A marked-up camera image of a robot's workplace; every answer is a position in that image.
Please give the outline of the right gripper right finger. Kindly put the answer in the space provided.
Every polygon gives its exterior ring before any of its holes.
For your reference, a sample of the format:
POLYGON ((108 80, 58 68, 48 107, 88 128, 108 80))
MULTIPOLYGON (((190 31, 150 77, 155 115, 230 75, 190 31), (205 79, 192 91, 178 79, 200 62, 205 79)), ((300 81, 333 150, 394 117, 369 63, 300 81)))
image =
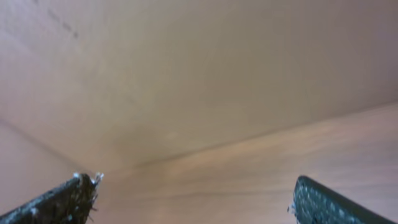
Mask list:
POLYGON ((297 178, 287 211, 299 224, 395 224, 306 175, 297 178))

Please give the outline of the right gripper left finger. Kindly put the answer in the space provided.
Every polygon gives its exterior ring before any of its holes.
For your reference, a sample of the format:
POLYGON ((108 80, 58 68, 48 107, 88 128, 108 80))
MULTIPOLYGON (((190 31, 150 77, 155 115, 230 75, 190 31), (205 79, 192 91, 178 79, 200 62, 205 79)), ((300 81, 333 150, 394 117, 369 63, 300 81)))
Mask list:
POLYGON ((3 215, 1 224, 85 224, 95 211, 103 173, 91 178, 74 173, 73 178, 3 215))

